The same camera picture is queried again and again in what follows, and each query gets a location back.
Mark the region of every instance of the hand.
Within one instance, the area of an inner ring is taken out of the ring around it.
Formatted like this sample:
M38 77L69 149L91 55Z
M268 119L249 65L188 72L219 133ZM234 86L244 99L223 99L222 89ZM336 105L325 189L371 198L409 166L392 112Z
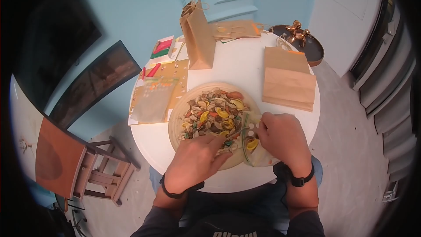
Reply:
M288 165L295 177L308 176L312 155L300 121L295 116L265 112L257 134L261 145L272 156Z
M180 194L214 175L232 153L216 156L225 137L203 135L181 141L165 172L165 188Z

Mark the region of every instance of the wall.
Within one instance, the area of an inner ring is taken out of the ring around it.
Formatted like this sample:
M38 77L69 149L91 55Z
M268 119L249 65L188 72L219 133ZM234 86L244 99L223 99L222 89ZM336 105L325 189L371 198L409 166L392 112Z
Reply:
M324 60L343 76L359 57L381 0L314 0L309 30L325 50Z
M155 40L182 34L178 21L183 7L181 0L87 0L87 6L97 19L102 37L80 57L79 65L72 66L61 80L46 107L46 114L83 69L118 40L123 41L135 61L143 67ZM69 131L89 140L127 118L135 80L136 77L109 93L77 119Z

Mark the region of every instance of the ziplock bag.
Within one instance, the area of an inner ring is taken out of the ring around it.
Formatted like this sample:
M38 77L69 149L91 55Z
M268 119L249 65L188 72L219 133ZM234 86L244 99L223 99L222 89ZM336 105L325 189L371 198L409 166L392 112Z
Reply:
M279 160L273 157L260 144L260 140L256 132L260 125L260 119L260 114L243 111L241 127L249 128L241 133L244 163L253 167L273 166L278 163Z
M177 82L178 78L145 77L132 119L139 123L163 123L165 110Z

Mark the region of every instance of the black smartwatch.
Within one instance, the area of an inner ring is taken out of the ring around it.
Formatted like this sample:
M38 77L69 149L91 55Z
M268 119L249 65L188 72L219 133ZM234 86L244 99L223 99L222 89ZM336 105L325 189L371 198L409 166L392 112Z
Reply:
M312 163L312 171L310 171L310 174L305 178L294 177L291 169L284 162L279 162L276 165L274 165L273 173L276 175L278 179L284 180L285 182L287 180L291 181L291 184L294 187L302 187L304 186L305 183L309 182L314 176L314 166Z
M159 183L161 184L162 190L164 191L165 195L167 195L168 197L172 198L172 199L180 199L182 198L182 196L184 195L184 193L186 191L191 191L191 190L198 190L198 189L202 189L205 186L205 182L202 181L199 184L194 185L193 187L190 187L188 189L186 189L184 192L177 194L177 193L170 193L167 191L167 189L165 188L165 183L164 183L164 178L165 178L165 173L162 176L161 180L159 181Z

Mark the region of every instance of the wrist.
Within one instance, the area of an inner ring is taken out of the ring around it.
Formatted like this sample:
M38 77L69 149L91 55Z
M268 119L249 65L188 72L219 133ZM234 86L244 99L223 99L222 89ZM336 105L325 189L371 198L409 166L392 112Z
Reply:
M164 177L163 183L165 184L165 189L167 190L167 192L171 194L181 194L187 190L187 188L183 187L168 176Z

